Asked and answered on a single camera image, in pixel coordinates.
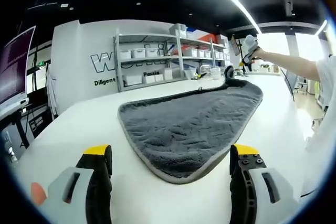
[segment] ceiling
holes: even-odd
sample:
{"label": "ceiling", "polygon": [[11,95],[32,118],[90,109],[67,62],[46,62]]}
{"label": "ceiling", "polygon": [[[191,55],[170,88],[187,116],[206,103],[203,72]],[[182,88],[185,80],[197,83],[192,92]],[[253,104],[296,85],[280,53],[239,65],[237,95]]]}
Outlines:
{"label": "ceiling", "polygon": [[[319,0],[240,0],[257,23],[305,22],[322,24],[325,13]],[[183,23],[209,33],[226,33],[250,25],[230,0],[15,0],[4,21],[9,40],[19,31],[37,25],[33,43],[52,39],[59,24],[79,19],[81,23],[111,19],[144,19]],[[295,16],[288,15],[292,6]]]}

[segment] metal shelving unit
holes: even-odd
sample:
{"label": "metal shelving unit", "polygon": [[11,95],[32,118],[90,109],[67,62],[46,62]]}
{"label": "metal shelving unit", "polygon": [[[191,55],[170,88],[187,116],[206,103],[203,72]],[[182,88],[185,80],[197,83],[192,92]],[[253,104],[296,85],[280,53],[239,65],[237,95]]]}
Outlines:
{"label": "metal shelving unit", "polygon": [[[163,43],[164,44],[164,54],[168,54],[168,43],[176,44],[178,50],[178,56],[159,56],[159,57],[151,57],[151,58],[141,58],[141,59],[129,59],[129,60],[120,60],[119,59],[119,52],[120,52],[120,44],[135,44],[135,43]],[[189,45],[189,46],[197,46],[197,47],[207,47],[211,50],[211,58],[197,58],[197,57],[183,57],[182,56],[182,45]],[[158,84],[164,84],[174,81],[181,81],[185,80],[184,76],[184,69],[183,69],[183,60],[195,60],[195,61],[202,61],[202,60],[211,60],[213,65],[215,66],[216,61],[224,61],[224,59],[215,59],[214,52],[215,48],[219,50],[225,49],[224,46],[218,45],[212,42],[210,39],[209,42],[201,41],[197,39],[187,39],[187,38],[180,38],[180,35],[177,36],[169,35],[169,34],[120,34],[119,30],[117,29],[117,35],[113,38],[113,47],[114,47],[114,58],[115,58],[115,66],[117,70],[117,79],[118,79],[118,89],[120,92],[149,87]],[[145,62],[145,61],[163,61],[166,60],[167,64],[171,60],[178,60],[180,65],[180,75],[181,78],[176,78],[173,80],[167,81],[160,81],[155,83],[148,83],[148,84],[138,84],[132,85],[129,87],[124,87],[123,84],[123,77],[122,77],[122,67],[121,65],[124,64],[131,64],[137,62]]]}

